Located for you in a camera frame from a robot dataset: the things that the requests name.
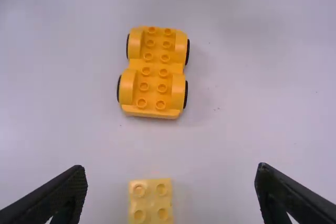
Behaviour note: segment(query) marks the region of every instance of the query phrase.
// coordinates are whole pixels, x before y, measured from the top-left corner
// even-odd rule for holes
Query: lego stud
[[[166,28],[163,33],[165,34],[165,36],[170,36],[172,34],[172,30],[169,28]]]
[[[161,78],[166,78],[168,76],[168,70],[165,68],[162,68],[159,70],[159,76]]]
[[[159,196],[164,196],[167,194],[167,188],[164,184],[158,184],[156,187],[156,192]]]
[[[162,100],[158,100],[155,106],[158,110],[164,110],[166,108],[166,103]]]
[[[162,94],[167,91],[167,85],[164,83],[159,84],[157,88],[158,92]]]
[[[163,63],[167,63],[167,62],[170,60],[170,57],[169,57],[169,55],[161,55],[161,56],[160,56],[160,60],[161,60]]]
[[[141,73],[143,76],[149,76],[149,74],[151,73],[151,69],[149,67],[143,67],[141,69]]]
[[[144,53],[143,58],[145,61],[150,61],[153,59],[153,55],[150,52],[146,52]]]
[[[149,39],[149,40],[146,41],[146,46],[148,46],[148,47],[154,47],[154,45],[155,45],[154,40]]]
[[[142,210],[137,210],[134,213],[134,219],[140,223],[142,223],[145,220],[145,213]]]
[[[139,109],[144,109],[147,106],[147,101],[144,98],[140,98],[137,100],[136,105]]]
[[[160,208],[158,210],[157,215],[161,220],[167,220],[168,219],[168,211],[165,208]]]
[[[163,48],[165,48],[165,49],[169,49],[170,46],[171,46],[171,44],[170,44],[169,41],[165,40],[165,41],[162,43],[162,46],[163,46]]]
[[[133,194],[137,197],[143,197],[145,195],[145,188],[142,185],[135,185],[133,187]]]
[[[149,84],[148,82],[141,82],[140,85],[139,85],[139,89],[140,91],[147,91],[149,89]]]
[[[149,34],[155,34],[155,32],[156,32],[155,27],[151,26],[151,27],[148,28],[148,33]]]

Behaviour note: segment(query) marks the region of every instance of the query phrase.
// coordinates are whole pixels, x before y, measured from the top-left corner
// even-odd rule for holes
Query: yellow lego brick
[[[129,224],[174,223],[169,178],[132,180],[129,196]]]
[[[118,81],[117,97],[127,115],[177,118],[186,106],[183,73],[190,43],[180,30],[133,28],[128,36],[129,66]]]

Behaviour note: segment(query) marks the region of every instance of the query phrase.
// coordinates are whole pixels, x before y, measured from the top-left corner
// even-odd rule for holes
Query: plastic toy
[[[173,224],[169,178],[130,181],[129,195],[129,224]]]
[[[187,103],[183,69],[190,42],[180,30],[131,29],[127,37],[129,66],[119,77],[117,99],[127,115],[176,119]]]

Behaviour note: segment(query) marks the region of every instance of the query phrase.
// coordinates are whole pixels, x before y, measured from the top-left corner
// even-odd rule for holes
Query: yellow toy car
[[[127,37],[129,66],[119,77],[117,99],[127,115],[176,119],[186,107],[190,41],[176,29],[142,26]]]

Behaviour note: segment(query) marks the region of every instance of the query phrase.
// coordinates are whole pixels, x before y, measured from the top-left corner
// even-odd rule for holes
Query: black wheel
[[[187,55],[185,57],[185,65],[186,66],[187,66],[188,61],[189,61],[189,51],[190,51],[190,40],[188,39],[188,42],[187,42]]]
[[[118,102],[119,102],[119,86],[120,86],[120,79],[121,79],[121,76],[119,76],[118,84],[117,84],[117,101],[118,101]]]
[[[130,38],[130,34],[127,35],[127,40],[126,40],[126,57],[128,59],[128,40]]]
[[[183,109],[187,106],[187,100],[188,100],[188,82],[185,81],[185,91],[184,91],[184,103],[183,103]]]

